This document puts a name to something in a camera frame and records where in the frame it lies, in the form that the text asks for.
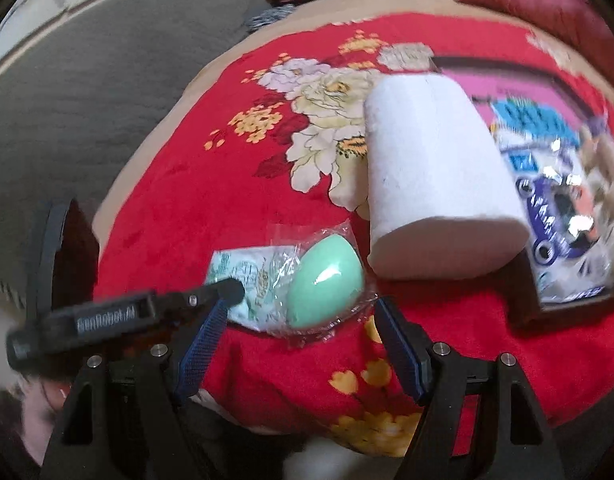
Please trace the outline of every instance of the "snack package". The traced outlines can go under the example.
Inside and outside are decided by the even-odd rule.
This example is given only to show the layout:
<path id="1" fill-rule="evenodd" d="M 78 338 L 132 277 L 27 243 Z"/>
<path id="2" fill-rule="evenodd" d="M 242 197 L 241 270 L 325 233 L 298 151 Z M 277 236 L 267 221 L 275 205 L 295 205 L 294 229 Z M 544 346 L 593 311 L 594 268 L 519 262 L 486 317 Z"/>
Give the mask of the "snack package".
<path id="1" fill-rule="evenodd" d="M 593 118 L 574 132 L 553 108 L 529 100 L 491 107 L 498 117 L 492 134 L 532 228 L 526 249 L 540 302 L 607 292 L 614 285 L 614 140 L 606 121 Z"/>
<path id="2" fill-rule="evenodd" d="M 329 338 L 342 322 L 361 320 L 378 297 L 349 221 L 315 230 L 276 225 L 271 238 L 284 248 L 273 265 L 274 300 L 285 321 L 275 335 L 298 345 Z"/>
<path id="3" fill-rule="evenodd" d="M 256 332 L 281 332 L 284 317 L 276 309 L 273 286 L 277 280 L 277 254 L 294 247 L 250 247 L 215 251 L 205 284 L 236 278 L 245 287 L 245 299 L 229 309 L 228 319 Z"/>

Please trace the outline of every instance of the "green sponge egg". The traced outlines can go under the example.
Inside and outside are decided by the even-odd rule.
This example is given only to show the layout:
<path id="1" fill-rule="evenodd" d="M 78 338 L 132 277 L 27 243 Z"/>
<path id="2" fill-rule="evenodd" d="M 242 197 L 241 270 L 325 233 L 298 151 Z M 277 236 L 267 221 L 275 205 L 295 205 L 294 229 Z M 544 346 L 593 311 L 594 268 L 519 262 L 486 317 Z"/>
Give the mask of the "green sponge egg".
<path id="1" fill-rule="evenodd" d="M 356 251 L 340 235 L 330 235 L 300 260 L 287 293 L 287 323 L 295 330 L 323 326 L 353 306 L 363 288 Z"/>

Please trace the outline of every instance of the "white peony print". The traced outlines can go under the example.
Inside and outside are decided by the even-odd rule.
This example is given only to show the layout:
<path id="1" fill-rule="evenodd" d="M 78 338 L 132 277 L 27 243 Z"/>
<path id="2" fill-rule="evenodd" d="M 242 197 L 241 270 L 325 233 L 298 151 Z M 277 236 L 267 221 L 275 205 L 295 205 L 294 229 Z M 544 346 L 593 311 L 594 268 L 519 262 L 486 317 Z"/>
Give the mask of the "white peony print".
<path id="1" fill-rule="evenodd" d="M 268 90 L 287 93 L 300 85 L 298 80 L 307 81 L 312 78 L 319 78 L 330 69 L 331 67 L 328 64 L 320 63 L 317 59 L 290 59 L 283 64 L 271 67 L 258 80 L 258 84 Z"/>
<path id="2" fill-rule="evenodd" d="M 321 128 L 364 128 L 364 100 L 381 77 L 378 70 L 332 68 L 318 78 L 300 78 L 300 86 L 286 98 L 292 100 L 294 112 Z"/>
<path id="3" fill-rule="evenodd" d="M 383 46 L 378 63 L 390 70 L 429 70 L 434 51 L 424 43 L 396 43 Z"/>
<path id="4" fill-rule="evenodd" d="M 368 219 L 367 161 L 364 128 L 355 125 L 321 128 L 310 124 L 292 135 L 287 160 L 293 162 L 293 189 L 306 193 L 331 175 L 329 198 L 337 206 L 357 210 Z"/>

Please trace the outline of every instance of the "red blanket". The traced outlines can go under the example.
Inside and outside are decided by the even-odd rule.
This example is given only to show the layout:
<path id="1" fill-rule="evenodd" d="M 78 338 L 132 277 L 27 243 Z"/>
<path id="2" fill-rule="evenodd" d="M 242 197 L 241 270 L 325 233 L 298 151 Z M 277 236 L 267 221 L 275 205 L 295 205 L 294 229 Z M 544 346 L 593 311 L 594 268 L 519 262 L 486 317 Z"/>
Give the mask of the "red blanket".
<path id="1" fill-rule="evenodd" d="M 409 13 L 284 36 L 243 56 L 196 103 L 124 204 L 96 296 L 196 286 L 213 251 L 264 245 L 269 224 L 351 218 L 366 255 L 362 100 L 382 74 L 428 70 L 432 56 L 548 70 L 594 114 L 607 110 L 614 133 L 614 109 L 603 96 L 559 69 L 528 35 L 501 23 Z M 554 425 L 614 388 L 614 314 L 519 338 L 488 278 L 379 288 L 431 338 L 464 355 L 516 355 Z M 371 318 L 302 349 L 231 326 L 202 387 L 245 426 L 329 432 L 363 452 L 401 456 L 418 421 Z M 463 435 L 461 449 L 466 442 Z"/>

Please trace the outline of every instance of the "gray floor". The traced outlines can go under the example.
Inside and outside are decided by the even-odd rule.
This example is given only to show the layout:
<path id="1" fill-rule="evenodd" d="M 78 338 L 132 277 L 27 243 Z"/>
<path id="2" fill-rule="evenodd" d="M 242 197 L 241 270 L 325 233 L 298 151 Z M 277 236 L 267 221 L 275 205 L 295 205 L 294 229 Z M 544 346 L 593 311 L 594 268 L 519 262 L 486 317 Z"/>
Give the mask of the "gray floor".
<path id="1" fill-rule="evenodd" d="M 117 173 L 264 0 L 106 0 L 0 77 L 0 278 L 24 290 L 37 203 L 75 195 L 93 215 Z"/>

